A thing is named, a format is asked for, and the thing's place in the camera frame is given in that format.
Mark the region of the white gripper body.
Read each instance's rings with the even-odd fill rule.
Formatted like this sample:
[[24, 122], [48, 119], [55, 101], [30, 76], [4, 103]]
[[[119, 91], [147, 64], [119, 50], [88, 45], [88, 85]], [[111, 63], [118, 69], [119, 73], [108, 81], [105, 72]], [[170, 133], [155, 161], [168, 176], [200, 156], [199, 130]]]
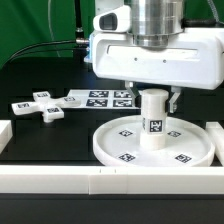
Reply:
[[162, 49], [128, 34], [97, 33], [92, 66], [101, 78], [213, 90], [224, 81], [224, 28], [187, 28]]

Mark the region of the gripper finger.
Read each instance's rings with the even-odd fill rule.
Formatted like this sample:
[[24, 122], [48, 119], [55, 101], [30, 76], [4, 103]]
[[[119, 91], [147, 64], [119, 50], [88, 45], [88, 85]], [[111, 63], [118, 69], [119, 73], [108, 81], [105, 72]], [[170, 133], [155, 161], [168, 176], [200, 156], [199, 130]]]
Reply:
[[136, 88], [135, 83], [132, 81], [126, 81], [125, 88], [127, 92], [130, 94], [130, 96], [132, 97], [132, 105], [136, 106], [136, 99], [138, 97], [138, 89]]
[[174, 113], [177, 110], [177, 100], [181, 95], [181, 88], [177, 86], [171, 87], [171, 98], [168, 100], [168, 111]]

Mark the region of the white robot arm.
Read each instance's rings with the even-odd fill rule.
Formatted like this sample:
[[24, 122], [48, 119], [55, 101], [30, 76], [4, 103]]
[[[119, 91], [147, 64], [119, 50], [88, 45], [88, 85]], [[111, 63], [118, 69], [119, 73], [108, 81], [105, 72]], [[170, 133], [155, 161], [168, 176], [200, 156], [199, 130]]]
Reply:
[[93, 19], [87, 61], [101, 78], [169, 85], [169, 111], [183, 87], [217, 88], [224, 81], [224, 28], [187, 20], [184, 0], [112, 2]]

